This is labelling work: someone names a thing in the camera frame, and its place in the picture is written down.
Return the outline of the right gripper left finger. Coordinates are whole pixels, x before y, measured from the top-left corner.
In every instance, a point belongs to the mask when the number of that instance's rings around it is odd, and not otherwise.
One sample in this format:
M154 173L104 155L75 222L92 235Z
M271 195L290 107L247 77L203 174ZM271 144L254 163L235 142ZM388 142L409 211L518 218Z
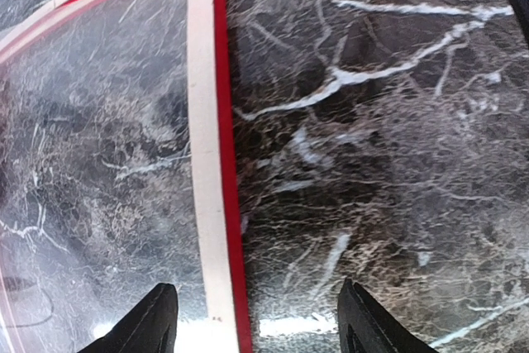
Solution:
M159 283L111 331L79 353L173 353L178 312L175 286Z

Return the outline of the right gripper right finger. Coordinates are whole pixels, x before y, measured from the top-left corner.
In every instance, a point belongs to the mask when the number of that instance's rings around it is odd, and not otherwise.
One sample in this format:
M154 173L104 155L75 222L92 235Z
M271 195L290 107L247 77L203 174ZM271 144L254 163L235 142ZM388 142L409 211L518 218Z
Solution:
M337 317L343 353L436 353L350 278L341 287Z

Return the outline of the red wooden picture frame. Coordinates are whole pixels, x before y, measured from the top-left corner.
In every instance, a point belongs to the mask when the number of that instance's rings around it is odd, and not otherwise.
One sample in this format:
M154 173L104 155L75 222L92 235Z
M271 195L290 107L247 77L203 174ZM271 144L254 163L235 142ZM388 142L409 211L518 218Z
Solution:
M1 100L7 65L61 22L102 0L1 0ZM241 259L226 0L188 0L188 126L207 316L187 352L252 349Z

